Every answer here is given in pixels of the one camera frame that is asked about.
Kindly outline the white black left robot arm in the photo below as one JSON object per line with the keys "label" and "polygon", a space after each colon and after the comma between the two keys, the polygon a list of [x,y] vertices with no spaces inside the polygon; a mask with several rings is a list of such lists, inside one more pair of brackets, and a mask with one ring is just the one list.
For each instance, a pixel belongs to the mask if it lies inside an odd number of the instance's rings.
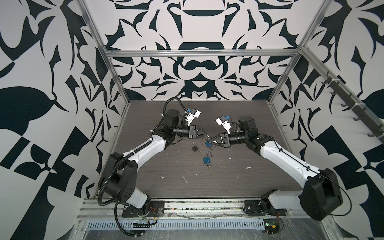
{"label": "white black left robot arm", "polygon": [[128,204],[137,209],[145,208],[150,197],[137,188],[139,169],[156,154],[173,144],[175,137],[199,139],[207,130],[193,125],[201,112],[187,109],[180,120],[180,112],[174,109],[163,114],[160,125],[151,131],[150,138],[135,149],[109,156],[98,183],[98,205]]}

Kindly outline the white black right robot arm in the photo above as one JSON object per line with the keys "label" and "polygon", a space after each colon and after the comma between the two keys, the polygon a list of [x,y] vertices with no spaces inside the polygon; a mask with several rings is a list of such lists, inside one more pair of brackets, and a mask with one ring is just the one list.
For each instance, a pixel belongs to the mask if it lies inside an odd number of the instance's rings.
{"label": "white black right robot arm", "polygon": [[229,116],[221,116],[216,123],[226,131],[209,142],[223,148],[245,144],[257,155],[271,161],[302,188],[301,191],[272,190],[263,196],[262,211],[286,209],[303,211],[314,220],[321,221],[343,204],[342,191],[335,172],[321,170],[296,157],[277,141],[259,133],[255,120],[250,116],[239,118],[238,128],[230,122]]}

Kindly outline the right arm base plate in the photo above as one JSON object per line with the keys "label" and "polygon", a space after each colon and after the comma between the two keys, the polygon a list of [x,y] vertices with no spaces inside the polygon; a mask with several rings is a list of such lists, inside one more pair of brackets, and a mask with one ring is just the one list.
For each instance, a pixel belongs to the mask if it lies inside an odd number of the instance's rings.
{"label": "right arm base plate", "polygon": [[268,199],[246,200],[243,212],[249,217],[286,216],[286,209],[275,209]]}

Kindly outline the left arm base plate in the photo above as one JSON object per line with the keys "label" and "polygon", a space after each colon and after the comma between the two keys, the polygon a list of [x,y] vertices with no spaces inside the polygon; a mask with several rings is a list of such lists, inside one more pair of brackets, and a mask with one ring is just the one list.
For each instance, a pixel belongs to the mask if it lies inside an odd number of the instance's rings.
{"label": "left arm base plate", "polygon": [[142,208],[136,208],[132,205],[125,206],[122,217],[123,218],[135,218],[135,217],[161,217],[164,215],[165,202],[157,200],[147,201]]}

